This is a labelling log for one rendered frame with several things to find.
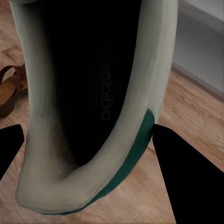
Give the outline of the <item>sandal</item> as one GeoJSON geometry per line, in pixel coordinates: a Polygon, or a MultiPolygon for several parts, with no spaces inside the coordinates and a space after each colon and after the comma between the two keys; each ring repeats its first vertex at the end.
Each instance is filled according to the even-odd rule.
{"type": "Polygon", "coordinates": [[[14,109],[17,98],[28,94],[25,64],[6,66],[0,70],[0,119],[8,116],[14,109]],[[14,68],[14,74],[3,81],[4,74],[14,68]]]}

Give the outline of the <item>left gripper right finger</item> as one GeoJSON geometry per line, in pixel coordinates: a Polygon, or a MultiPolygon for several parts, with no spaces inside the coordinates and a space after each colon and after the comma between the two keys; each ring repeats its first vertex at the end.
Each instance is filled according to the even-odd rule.
{"type": "Polygon", "coordinates": [[[224,172],[170,128],[153,144],[176,224],[224,224],[224,172]]]}

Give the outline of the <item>gym shoe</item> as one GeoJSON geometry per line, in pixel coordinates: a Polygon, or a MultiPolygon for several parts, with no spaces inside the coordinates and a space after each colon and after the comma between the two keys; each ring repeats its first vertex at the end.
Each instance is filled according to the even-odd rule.
{"type": "Polygon", "coordinates": [[[79,212],[134,170],[158,123],[178,0],[8,0],[30,115],[17,204],[79,212]]]}

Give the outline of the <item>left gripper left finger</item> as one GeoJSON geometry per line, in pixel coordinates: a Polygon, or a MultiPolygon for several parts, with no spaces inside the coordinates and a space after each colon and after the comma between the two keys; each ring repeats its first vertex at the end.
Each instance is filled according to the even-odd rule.
{"type": "Polygon", "coordinates": [[[0,129],[0,180],[24,142],[20,124],[0,129]]]}

